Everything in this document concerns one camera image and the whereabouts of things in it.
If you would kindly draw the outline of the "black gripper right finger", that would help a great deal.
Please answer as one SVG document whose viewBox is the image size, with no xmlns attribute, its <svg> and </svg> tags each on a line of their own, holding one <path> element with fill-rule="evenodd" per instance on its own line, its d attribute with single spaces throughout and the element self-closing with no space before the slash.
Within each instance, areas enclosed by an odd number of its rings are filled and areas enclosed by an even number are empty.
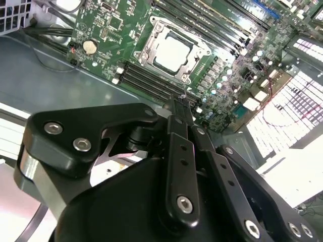
<svg viewBox="0 0 323 242">
<path fill-rule="evenodd" d="M 185 103 L 202 177 L 201 220 L 186 241 L 319 241 L 314 229 L 232 147 L 215 148 Z"/>
</svg>

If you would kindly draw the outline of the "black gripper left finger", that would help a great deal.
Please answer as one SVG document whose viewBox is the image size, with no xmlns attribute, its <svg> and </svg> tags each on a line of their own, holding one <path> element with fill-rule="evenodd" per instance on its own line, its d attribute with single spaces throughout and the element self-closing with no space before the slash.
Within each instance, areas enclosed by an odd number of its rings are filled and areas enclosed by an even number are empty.
<svg viewBox="0 0 323 242">
<path fill-rule="evenodd" d="M 128 103 L 35 113 L 26 123 L 16 174 L 33 184 L 59 220 L 84 191 L 134 164 L 160 159 L 161 216 L 172 228 L 194 228 L 200 205 L 186 101 L 172 96 L 160 110 Z"/>
</svg>

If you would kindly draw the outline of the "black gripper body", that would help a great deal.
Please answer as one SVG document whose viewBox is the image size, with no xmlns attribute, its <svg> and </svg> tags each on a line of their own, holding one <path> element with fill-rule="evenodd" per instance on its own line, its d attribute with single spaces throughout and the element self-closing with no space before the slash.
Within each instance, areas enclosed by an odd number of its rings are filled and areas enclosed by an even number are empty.
<svg viewBox="0 0 323 242">
<path fill-rule="evenodd" d="M 134 164 L 75 197 L 62 212 L 51 241 L 239 241 L 229 215 L 214 199 L 206 176 L 196 173 L 200 220 L 172 228 L 162 218 L 164 166 Z"/>
</svg>

